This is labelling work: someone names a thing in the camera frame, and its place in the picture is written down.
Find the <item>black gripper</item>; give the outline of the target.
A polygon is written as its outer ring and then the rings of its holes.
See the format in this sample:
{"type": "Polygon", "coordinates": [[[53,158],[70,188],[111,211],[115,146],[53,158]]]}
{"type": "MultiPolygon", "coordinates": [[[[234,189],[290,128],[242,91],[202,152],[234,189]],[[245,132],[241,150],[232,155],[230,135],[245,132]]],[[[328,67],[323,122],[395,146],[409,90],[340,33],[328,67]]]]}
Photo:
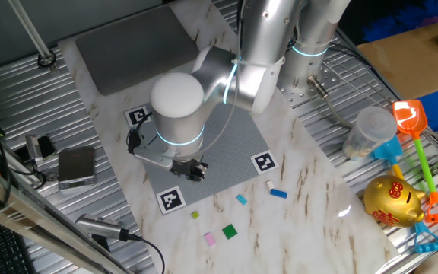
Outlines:
{"type": "Polygon", "coordinates": [[[195,159],[189,161],[173,160],[170,171],[177,176],[185,175],[188,180],[200,182],[204,180],[207,169],[208,164],[195,159]]]}

